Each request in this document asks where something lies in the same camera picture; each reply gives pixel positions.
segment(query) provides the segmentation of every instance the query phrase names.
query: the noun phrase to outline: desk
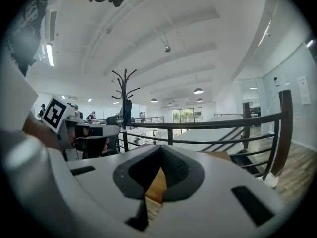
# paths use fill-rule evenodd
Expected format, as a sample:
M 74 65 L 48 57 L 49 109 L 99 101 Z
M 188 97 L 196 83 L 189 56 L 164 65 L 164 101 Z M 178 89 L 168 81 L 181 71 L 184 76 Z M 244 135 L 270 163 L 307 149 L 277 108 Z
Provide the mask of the desk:
M 221 158 L 231 162 L 227 152 L 201 152 L 213 157 Z M 150 188 L 145 193 L 145 196 L 159 204 L 162 204 L 163 192 L 166 191 L 166 179 L 162 168 L 159 169 L 157 176 L 154 178 Z

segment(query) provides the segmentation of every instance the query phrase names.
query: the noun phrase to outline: metal railing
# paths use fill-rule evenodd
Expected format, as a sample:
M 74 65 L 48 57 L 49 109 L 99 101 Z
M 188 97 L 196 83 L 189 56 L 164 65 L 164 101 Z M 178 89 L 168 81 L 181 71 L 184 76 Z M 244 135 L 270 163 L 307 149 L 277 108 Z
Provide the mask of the metal railing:
M 135 123 L 164 123 L 164 117 L 145 117 L 145 118 L 134 118 Z
M 233 114 L 233 113 L 214 113 L 213 114 L 215 117 L 221 117 L 221 116 L 233 116 L 233 115 L 241 115 L 243 116 L 243 114 Z
M 264 172 L 254 174 L 257 177 L 263 176 L 263 180 L 265 180 L 267 174 L 270 171 L 273 173 L 273 175 L 277 175 L 283 169 L 287 156 L 288 156 L 288 151 L 289 151 L 291 138 L 292 138 L 293 107 L 292 107 L 292 97 L 291 97 L 290 90 L 279 92 L 279 97 L 280 97 L 280 104 L 281 104 L 282 111 L 280 113 L 264 116 L 264 117 L 249 118 L 250 117 L 249 103 L 244 103 L 243 114 L 242 114 L 243 119 L 200 122 L 200 123 L 132 123 L 132 124 L 129 124 L 128 126 L 134 126 L 138 128 L 167 129 L 167 139 L 136 135 L 132 133 L 127 133 L 127 131 L 123 131 L 121 133 L 123 133 L 123 135 L 125 134 L 125 136 L 123 137 L 124 140 L 120 139 L 120 141 L 124 142 L 124 147 L 122 146 L 120 147 L 124 148 L 125 151 L 127 152 L 129 151 L 128 144 L 139 146 L 139 144 L 137 143 L 128 142 L 127 135 L 150 139 L 150 140 L 163 141 L 163 142 L 167 142 L 169 145 L 173 145 L 174 143 L 209 145 L 204 150 L 210 149 L 214 145 L 220 145 L 220 147 L 218 147 L 218 149 L 220 149 L 224 145 L 230 144 L 229 147 L 224 149 L 225 151 L 231 148 L 232 146 L 236 145 L 237 143 L 243 143 L 244 149 L 248 149 L 248 144 L 250 141 L 255 141 L 255 140 L 260 140 L 265 138 L 273 138 L 272 147 L 268 149 L 264 149 L 264 150 L 256 151 L 256 152 L 245 152 L 245 153 L 237 153 L 234 155 L 230 155 L 230 158 L 232 159 L 232 161 L 237 163 L 236 161 L 234 161 L 236 158 L 242 158 L 242 157 L 270 151 L 268 160 L 259 162 L 259 163 L 240 166 L 241 168 L 244 168 L 244 169 L 250 169 L 259 165 L 267 164 Z M 280 121 L 281 121 L 281 131 L 280 131 L 279 145 L 277 148 Z M 274 123 L 274 134 L 265 134 L 262 136 L 250 137 L 251 126 L 262 124 L 262 123 L 269 123 L 269 122 Z M 234 129 L 229 134 L 227 134 L 226 136 L 224 136 L 223 138 L 217 141 L 191 141 L 191 140 L 173 139 L 174 129 L 221 129 L 221 128 L 234 128 Z M 238 133 L 236 133 L 230 139 L 226 140 L 226 137 L 234 133 L 236 130 L 239 130 Z M 275 157 L 275 161 L 273 163 L 274 156 L 276 153 L 276 148 L 277 148 L 277 154 Z

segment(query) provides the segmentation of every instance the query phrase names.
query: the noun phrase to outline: person's arm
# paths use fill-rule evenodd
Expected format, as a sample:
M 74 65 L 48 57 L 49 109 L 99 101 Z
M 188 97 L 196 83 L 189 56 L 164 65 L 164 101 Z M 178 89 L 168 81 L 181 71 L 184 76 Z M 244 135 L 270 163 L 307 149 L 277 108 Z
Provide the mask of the person's arm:
M 54 148 L 62 152 L 56 134 L 45 124 L 36 120 L 32 113 L 28 115 L 23 126 L 23 131 L 26 134 L 38 138 L 46 147 Z

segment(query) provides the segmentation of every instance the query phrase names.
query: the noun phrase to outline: window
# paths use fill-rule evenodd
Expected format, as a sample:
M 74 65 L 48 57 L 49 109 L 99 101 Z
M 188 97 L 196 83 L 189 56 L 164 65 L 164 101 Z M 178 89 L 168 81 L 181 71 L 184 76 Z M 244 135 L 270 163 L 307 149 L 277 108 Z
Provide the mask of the window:
M 202 108 L 194 108 L 194 119 L 195 119 L 195 122 L 203 122 Z
M 203 109 L 175 109 L 173 110 L 173 120 L 174 123 L 203 122 Z
M 180 123 L 180 110 L 179 109 L 173 110 L 173 117 L 174 117 L 175 123 Z
M 180 122 L 195 122 L 194 109 L 180 109 Z

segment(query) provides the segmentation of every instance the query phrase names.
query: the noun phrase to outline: black coat rack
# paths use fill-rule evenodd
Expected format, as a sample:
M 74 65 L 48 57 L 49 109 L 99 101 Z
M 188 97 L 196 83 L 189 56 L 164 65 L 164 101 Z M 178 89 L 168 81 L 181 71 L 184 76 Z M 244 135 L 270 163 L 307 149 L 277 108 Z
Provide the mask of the black coat rack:
M 119 76 L 118 78 L 118 82 L 121 88 L 121 91 L 118 91 L 119 93 L 121 93 L 121 97 L 117 98 L 115 96 L 112 95 L 113 98 L 120 100 L 122 99 L 122 125 L 123 125 L 123 141 L 124 141 L 124 151 L 127 152 L 129 151 L 129 144 L 128 144 L 128 136 L 127 136 L 127 131 L 126 131 L 126 126 L 127 126 L 127 119 L 125 119 L 125 114 L 126 114 L 126 110 L 125 110 L 125 104 L 126 104 L 126 100 L 131 98 L 133 96 L 133 94 L 131 94 L 130 96 L 128 96 L 130 93 L 139 90 L 140 88 L 136 88 L 130 92 L 127 93 L 127 81 L 129 80 L 129 77 L 135 73 L 137 70 L 135 69 L 133 72 L 131 72 L 131 74 L 129 76 L 127 76 L 127 69 L 124 70 L 124 77 L 122 78 L 118 73 L 116 73 L 114 70 L 112 71 L 113 73 L 117 74 Z

